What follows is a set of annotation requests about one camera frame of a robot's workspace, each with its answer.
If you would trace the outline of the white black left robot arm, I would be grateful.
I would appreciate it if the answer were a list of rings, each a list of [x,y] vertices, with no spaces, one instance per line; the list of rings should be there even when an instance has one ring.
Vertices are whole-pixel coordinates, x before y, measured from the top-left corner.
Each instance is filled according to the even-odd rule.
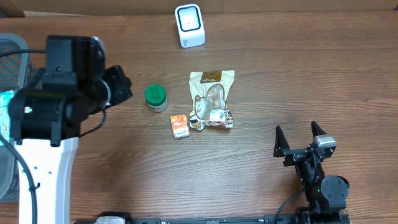
[[[19,167],[19,222],[68,223],[81,124],[132,96],[122,68],[105,66],[95,37],[50,35],[46,66],[11,99],[11,142]]]

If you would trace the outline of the teal flushable wipes pack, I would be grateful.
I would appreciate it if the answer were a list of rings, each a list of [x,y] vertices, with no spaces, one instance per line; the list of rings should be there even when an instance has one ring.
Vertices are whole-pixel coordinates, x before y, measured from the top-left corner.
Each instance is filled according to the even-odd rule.
[[[8,114],[8,108],[3,106],[0,110],[0,125],[1,125],[1,135],[3,138],[9,142],[10,141],[10,117]]]

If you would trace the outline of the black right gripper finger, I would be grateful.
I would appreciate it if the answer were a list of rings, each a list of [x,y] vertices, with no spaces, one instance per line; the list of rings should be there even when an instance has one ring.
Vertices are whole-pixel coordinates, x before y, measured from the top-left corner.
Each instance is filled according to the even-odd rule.
[[[322,130],[321,127],[317,124],[316,121],[311,122],[312,136],[315,138],[316,136],[325,135],[326,132]]]
[[[275,129],[275,146],[274,146],[274,157],[284,157],[287,151],[290,151],[290,146],[284,136],[283,130],[280,126]]]

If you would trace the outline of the green lidded jar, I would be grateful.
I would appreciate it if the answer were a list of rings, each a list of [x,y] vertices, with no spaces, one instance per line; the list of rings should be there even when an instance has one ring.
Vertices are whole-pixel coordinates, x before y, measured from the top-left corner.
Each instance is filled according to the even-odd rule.
[[[161,85],[148,86],[144,96],[149,108],[156,113],[165,111],[169,105],[166,91]]]

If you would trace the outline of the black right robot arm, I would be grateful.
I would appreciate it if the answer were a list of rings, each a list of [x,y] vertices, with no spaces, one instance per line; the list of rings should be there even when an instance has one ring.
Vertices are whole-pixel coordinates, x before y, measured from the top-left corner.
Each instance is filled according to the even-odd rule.
[[[274,157],[283,157],[283,165],[294,166],[301,181],[302,190],[288,198],[271,219],[274,223],[349,223],[349,216],[342,214],[346,208],[349,182],[342,176],[326,176],[321,163],[331,157],[336,141],[315,122],[311,122],[312,143],[302,149],[291,149],[280,126],[275,129]],[[295,214],[281,215],[283,208],[293,199],[305,194],[306,207],[296,209]]]

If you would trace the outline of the beige snack bag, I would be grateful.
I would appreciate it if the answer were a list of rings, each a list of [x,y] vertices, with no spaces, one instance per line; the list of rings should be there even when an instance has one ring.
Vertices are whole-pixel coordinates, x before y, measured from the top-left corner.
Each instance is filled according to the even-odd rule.
[[[234,78],[234,70],[190,74],[189,87],[193,104],[188,124],[191,128],[201,131],[206,126],[233,127],[233,115],[226,100]]]

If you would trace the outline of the orange Kleenex tissue pack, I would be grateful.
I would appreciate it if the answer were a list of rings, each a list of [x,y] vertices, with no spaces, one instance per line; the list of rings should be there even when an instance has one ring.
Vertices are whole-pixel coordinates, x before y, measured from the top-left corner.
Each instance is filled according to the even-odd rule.
[[[175,139],[187,138],[190,135],[188,120],[185,114],[170,117],[172,132]]]

